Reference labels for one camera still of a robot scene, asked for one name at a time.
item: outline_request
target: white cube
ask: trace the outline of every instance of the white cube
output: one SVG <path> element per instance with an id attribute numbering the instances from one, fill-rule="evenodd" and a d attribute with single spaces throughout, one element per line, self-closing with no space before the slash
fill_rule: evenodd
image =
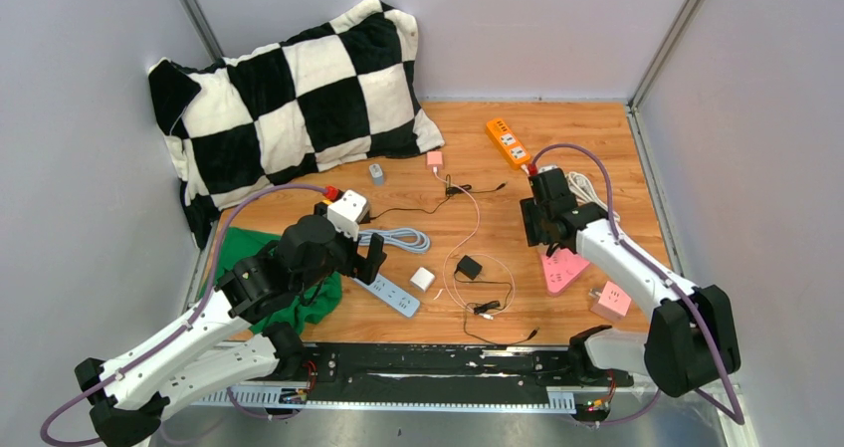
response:
<path id="1" fill-rule="evenodd" d="M 433 273 L 425 268 L 419 268 L 413 277 L 410 278 L 410 284 L 422 291 L 428 291 L 428 287 L 434 283 L 434 278 Z"/>

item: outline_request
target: pink cube socket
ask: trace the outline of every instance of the pink cube socket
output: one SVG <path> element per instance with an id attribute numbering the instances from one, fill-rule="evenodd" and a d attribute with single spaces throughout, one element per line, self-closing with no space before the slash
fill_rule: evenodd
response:
<path id="1" fill-rule="evenodd" d="M 592 305 L 591 311 L 611 322 L 617 322 L 627 316 L 630 308 L 630 297 L 615 283 L 608 281 L 604 289 L 598 292 L 592 290 L 590 293 L 597 301 Z"/>

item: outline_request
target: charger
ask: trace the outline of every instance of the charger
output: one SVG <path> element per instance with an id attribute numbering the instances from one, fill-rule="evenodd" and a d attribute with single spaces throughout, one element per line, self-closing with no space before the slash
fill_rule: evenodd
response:
<path id="1" fill-rule="evenodd" d="M 419 268 L 410 278 L 410 284 L 422 291 L 428 291 L 428 288 L 434 283 L 434 278 L 433 273 L 425 268 Z"/>
<path id="2" fill-rule="evenodd" d="M 443 168 L 443 152 L 434 150 L 425 153 L 425 165 L 429 170 L 440 171 Z"/>
<path id="3" fill-rule="evenodd" d="M 460 259 L 457 263 L 457 273 L 462 273 L 465 277 L 469 278 L 470 280 L 475 280 L 478 278 L 478 275 L 481 274 L 481 264 L 477 261 L 473 260 L 469 256 L 464 256 Z"/>

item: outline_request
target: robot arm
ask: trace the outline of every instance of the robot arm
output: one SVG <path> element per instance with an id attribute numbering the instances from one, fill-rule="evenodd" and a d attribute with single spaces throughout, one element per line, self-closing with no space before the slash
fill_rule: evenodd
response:
<path id="1" fill-rule="evenodd" d="M 76 376 L 82 391 L 105 382 L 88 396 L 91 420 L 103 443 L 135 445 L 162 420 L 211 392 L 271 373 L 293 375 L 305 348 L 287 324 L 270 325 L 235 349 L 208 350 L 296 298 L 309 303 L 304 297 L 307 288 L 319 290 L 334 272 L 372 283 L 386 255 L 377 234 L 366 257 L 357 253 L 358 224 L 368 210 L 367 200 L 353 191 L 332 203 L 319 203 L 315 214 L 288 227 L 277 242 L 235 264 L 205 295 L 204 303 L 122 355 L 80 363 Z M 137 362 L 142 355 L 143 361 Z"/>
<path id="2" fill-rule="evenodd" d="M 649 375 L 673 397 L 718 379 L 703 333 L 679 293 L 698 307 L 727 372 L 739 369 L 730 299 L 720 288 L 701 289 L 673 273 L 612 226 L 603 208 L 594 203 L 578 205 L 561 169 L 544 170 L 528 180 L 533 198 L 521 201 L 528 244 L 548 245 L 549 254 L 565 247 L 594 263 L 651 323 L 646 335 L 601 326 L 574 336 L 569 355 L 582 377 L 596 378 L 610 368 L 637 372 Z M 665 279 L 655 270 L 664 273 Z"/>

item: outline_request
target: orange power strip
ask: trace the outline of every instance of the orange power strip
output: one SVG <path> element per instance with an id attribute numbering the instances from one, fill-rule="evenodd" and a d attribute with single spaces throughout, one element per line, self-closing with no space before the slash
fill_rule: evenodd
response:
<path id="1" fill-rule="evenodd" d="M 487 136 L 513 170 L 520 169 L 522 165 L 530 161 L 528 150 L 501 118 L 493 118 L 487 122 Z"/>

